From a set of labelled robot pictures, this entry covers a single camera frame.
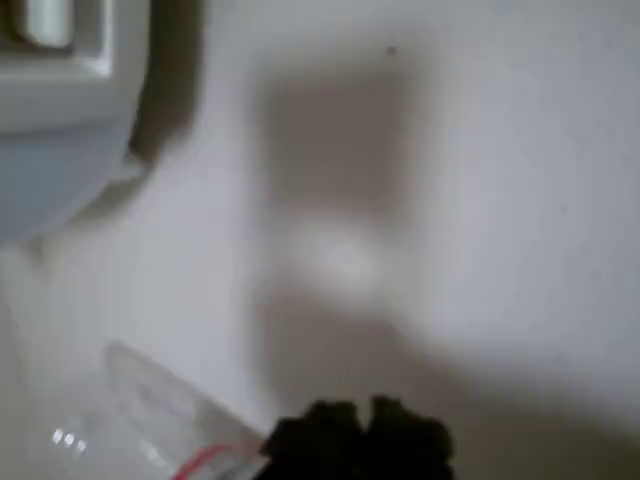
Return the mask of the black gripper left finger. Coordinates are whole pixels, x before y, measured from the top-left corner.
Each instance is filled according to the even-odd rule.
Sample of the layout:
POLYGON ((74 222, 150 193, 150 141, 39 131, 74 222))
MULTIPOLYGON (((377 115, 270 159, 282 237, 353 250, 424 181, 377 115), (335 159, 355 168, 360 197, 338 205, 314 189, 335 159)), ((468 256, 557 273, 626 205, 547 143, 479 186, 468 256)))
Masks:
POLYGON ((283 417, 260 447, 260 479, 369 479, 365 431, 351 401, 318 400, 283 417))

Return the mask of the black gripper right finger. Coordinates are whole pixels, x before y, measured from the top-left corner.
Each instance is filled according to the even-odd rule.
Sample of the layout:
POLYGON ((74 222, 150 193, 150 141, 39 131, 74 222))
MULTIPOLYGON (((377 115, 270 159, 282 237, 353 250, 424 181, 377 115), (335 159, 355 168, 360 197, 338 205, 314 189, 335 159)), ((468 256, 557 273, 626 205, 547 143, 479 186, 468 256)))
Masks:
POLYGON ((435 417, 400 399, 375 396, 367 427, 367 473, 372 479, 454 479, 454 440, 435 417))

